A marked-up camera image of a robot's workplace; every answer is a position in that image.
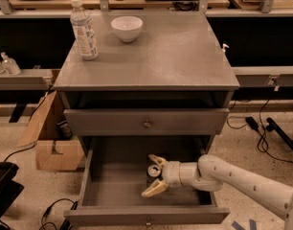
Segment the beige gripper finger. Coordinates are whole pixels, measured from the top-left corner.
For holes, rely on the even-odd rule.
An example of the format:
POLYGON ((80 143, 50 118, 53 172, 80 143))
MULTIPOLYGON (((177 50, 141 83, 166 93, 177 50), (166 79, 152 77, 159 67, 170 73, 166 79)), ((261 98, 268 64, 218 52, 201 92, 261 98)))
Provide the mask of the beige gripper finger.
POLYGON ((142 197, 152 197, 161 194, 168 188, 168 184, 164 180, 156 179, 154 180, 148 188, 146 188, 142 193, 142 197))
POLYGON ((160 169, 163 169, 165 164, 167 163, 167 160, 163 157, 157 156, 155 154, 150 154, 149 159, 153 161, 160 169))

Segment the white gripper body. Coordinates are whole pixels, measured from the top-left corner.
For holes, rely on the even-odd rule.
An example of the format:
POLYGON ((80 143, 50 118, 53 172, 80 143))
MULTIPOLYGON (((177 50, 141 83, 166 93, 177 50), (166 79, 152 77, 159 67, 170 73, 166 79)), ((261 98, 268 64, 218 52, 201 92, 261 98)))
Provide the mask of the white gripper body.
POLYGON ((167 162, 162 169, 162 178, 168 186, 180 186, 180 165, 178 161, 167 162))

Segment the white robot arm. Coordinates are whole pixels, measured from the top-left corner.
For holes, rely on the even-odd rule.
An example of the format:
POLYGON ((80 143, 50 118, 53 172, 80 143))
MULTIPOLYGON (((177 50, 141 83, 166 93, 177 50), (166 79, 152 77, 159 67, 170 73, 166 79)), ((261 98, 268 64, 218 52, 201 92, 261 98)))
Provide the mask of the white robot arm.
POLYGON ((142 197, 152 197, 169 187, 181 186, 216 192, 226 183, 281 218, 283 230, 293 230, 293 187, 246 171, 211 154, 201 155, 197 162, 167 161, 154 154, 148 157, 157 165, 162 178, 156 178, 142 192, 142 197))

